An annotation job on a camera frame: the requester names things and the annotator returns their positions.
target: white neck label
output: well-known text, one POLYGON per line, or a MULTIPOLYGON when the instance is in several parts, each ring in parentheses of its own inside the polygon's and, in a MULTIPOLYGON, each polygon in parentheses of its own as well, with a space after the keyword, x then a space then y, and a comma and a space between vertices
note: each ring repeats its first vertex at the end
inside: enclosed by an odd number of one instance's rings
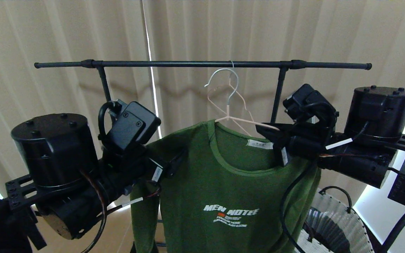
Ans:
POLYGON ((255 141, 255 140, 248 140, 248 143, 246 146, 251 146, 259 149, 273 149, 273 143, 272 142, 261 142, 261 141, 255 141))

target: green sweatshirt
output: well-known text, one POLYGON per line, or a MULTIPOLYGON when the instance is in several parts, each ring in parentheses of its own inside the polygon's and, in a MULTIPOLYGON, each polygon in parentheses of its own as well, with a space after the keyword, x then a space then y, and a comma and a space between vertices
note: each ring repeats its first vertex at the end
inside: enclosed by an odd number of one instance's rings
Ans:
MULTIPOLYGON (((214 120, 172 133, 148 147, 166 160, 188 148, 188 158, 173 178, 163 179, 160 198, 131 207, 137 252, 154 245, 160 201, 169 253, 292 252, 283 234, 279 203, 285 189, 308 165, 294 158, 275 164, 272 143, 246 136, 214 120)), ((291 191, 286 225, 297 239, 320 181, 310 171, 291 191)), ((136 186, 131 199, 145 196, 136 186)))

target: horizontal bar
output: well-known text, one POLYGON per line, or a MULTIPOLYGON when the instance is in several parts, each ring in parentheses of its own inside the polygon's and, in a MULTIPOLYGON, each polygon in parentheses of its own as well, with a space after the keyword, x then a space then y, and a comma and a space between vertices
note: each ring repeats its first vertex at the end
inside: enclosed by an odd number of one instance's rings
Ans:
POLYGON ((35 63, 37 69, 42 67, 262 67, 304 69, 306 67, 328 68, 328 69, 371 69, 371 64, 355 63, 323 63, 306 62, 302 60, 291 61, 95 61, 84 60, 81 62, 56 62, 56 63, 35 63))

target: tan floor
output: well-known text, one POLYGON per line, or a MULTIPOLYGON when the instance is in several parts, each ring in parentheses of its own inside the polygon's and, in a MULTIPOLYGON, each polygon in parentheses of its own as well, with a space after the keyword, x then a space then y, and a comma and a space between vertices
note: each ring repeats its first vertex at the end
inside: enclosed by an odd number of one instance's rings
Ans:
MULTIPOLYGON (((37 227, 43 235, 47 246, 37 251, 31 244, 34 253, 80 253, 90 244, 99 228, 98 223, 81 239, 67 240, 54 232, 43 218, 38 218, 38 220, 37 227)), ((130 208, 119 210, 109 215, 101 238, 90 252, 128 253, 132 248, 133 241, 130 208)), ((165 241, 162 224, 157 226, 156 241, 165 241)), ((165 248, 159 248, 159 252, 166 253, 167 251, 165 248)))

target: metal hook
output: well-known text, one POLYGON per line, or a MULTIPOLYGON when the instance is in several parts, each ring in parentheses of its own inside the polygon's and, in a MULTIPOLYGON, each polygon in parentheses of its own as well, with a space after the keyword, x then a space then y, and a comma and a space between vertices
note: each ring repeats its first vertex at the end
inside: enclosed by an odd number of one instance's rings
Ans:
POLYGON ((229 105, 230 98, 237 92, 237 89, 238 89, 238 75, 237 75, 237 73, 236 73, 234 70, 232 70, 232 69, 217 69, 217 70, 212 74, 212 76, 209 78, 209 82, 207 82, 207 84, 204 85, 204 87, 209 86, 209 84, 210 84, 210 82, 212 81, 212 78, 214 77, 214 75, 217 74, 217 73, 220 72, 220 71, 223 71, 223 70, 227 70, 227 71, 232 72, 233 74, 235 74, 235 77, 237 78, 237 85, 235 86, 235 89, 233 90, 233 92, 231 93, 231 95, 229 95, 229 97, 228 97, 228 102, 227 102, 227 104, 229 105))

